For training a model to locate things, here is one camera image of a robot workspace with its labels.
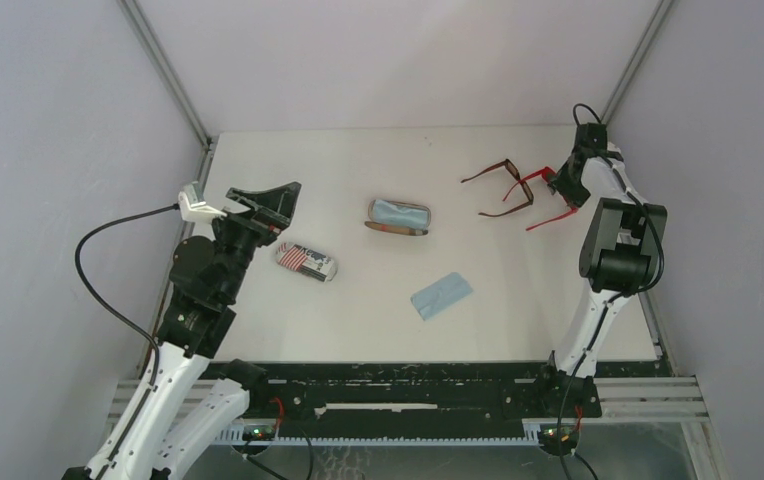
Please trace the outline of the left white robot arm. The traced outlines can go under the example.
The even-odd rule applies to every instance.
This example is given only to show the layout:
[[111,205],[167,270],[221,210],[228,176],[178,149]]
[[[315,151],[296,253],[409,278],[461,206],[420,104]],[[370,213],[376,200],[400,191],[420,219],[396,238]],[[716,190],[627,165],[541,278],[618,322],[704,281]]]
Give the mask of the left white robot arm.
[[147,340],[149,359],[133,397],[97,453],[66,479],[181,479],[234,420],[271,399],[266,371],[235,359],[199,404],[177,414],[206,372],[236,317],[233,305],[256,250],[273,244],[292,222],[301,184],[263,191],[231,188],[227,199],[244,206],[230,212],[210,206],[198,182],[185,185],[167,211],[183,221],[207,224],[211,237],[192,236],[173,252],[169,306],[154,334],[112,307],[82,266],[87,240],[111,228],[103,224],[76,246],[77,275],[91,296],[117,320]]

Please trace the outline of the light blue cleaning cloth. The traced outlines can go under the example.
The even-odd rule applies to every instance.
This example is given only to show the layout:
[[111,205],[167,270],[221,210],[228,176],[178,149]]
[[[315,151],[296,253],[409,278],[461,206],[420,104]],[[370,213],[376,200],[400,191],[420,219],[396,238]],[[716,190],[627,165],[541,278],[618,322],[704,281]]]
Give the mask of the light blue cleaning cloth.
[[383,199],[376,199],[370,205],[369,217],[373,222],[425,229],[431,222],[431,212],[424,206],[413,206]]

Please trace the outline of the red sunglasses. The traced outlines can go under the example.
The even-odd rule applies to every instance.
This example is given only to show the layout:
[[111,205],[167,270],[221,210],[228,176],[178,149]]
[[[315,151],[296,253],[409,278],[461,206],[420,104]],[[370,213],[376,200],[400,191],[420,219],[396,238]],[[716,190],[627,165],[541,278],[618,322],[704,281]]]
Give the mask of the red sunglasses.
[[535,203],[529,208],[533,210],[533,213],[529,218],[530,224],[525,228],[527,233],[565,222],[575,217],[580,211],[579,207],[571,204],[551,186],[549,180],[555,174],[551,167],[541,167],[532,173],[522,174],[535,195]]

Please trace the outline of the brown striped glasses case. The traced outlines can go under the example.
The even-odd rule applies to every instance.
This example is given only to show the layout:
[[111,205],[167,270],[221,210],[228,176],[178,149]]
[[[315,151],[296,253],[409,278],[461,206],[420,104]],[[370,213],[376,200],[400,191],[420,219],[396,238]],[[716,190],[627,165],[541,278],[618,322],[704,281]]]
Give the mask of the brown striped glasses case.
[[371,230],[403,236],[421,237],[429,233],[431,211],[418,204],[374,199],[368,206],[364,225]]

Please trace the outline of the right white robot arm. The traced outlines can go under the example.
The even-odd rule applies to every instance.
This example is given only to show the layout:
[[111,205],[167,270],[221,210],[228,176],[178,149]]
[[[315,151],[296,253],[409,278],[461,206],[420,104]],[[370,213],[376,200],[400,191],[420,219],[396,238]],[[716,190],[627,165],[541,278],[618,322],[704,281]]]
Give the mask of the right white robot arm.
[[550,397],[587,398],[617,315],[662,277],[668,212],[637,191],[601,123],[577,126],[571,154],[549,175],[548,185],[570,206],[592,203],[595,209],[578,261],[583,293],[570,327],[551,352],[542,388]]

